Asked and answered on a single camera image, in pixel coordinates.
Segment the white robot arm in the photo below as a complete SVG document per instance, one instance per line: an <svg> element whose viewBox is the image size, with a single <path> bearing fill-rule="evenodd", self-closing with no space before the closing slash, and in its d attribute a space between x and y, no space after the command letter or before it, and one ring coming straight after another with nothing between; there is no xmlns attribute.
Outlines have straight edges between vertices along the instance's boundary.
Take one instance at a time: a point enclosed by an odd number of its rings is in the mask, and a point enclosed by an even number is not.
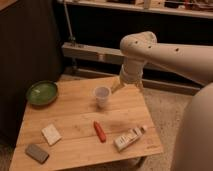
<svg viewBox="0 0 213 171"><path fill-rule="evenodd" d="M170 171L213 171L213 46L159 43L145 31L123 37L120 51L124 61L113 91L139 86L146 63L202 85L185 108Z"/></svg>

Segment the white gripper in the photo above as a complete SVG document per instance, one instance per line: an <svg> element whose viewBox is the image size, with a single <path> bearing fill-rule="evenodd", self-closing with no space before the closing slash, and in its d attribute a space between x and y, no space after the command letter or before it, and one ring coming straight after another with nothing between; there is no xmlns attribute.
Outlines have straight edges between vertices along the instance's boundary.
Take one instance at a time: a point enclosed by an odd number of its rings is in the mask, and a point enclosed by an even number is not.
<svg viewBox="0 0 213 171"><path fill-rule="evenodd" d="M122 64L119 77L120 80L115 80L111 86L111 93L122 89L124 84L135 84L140 93L143 93L144 87L142 84L143 62L134 60L125 60Z"/></svg>

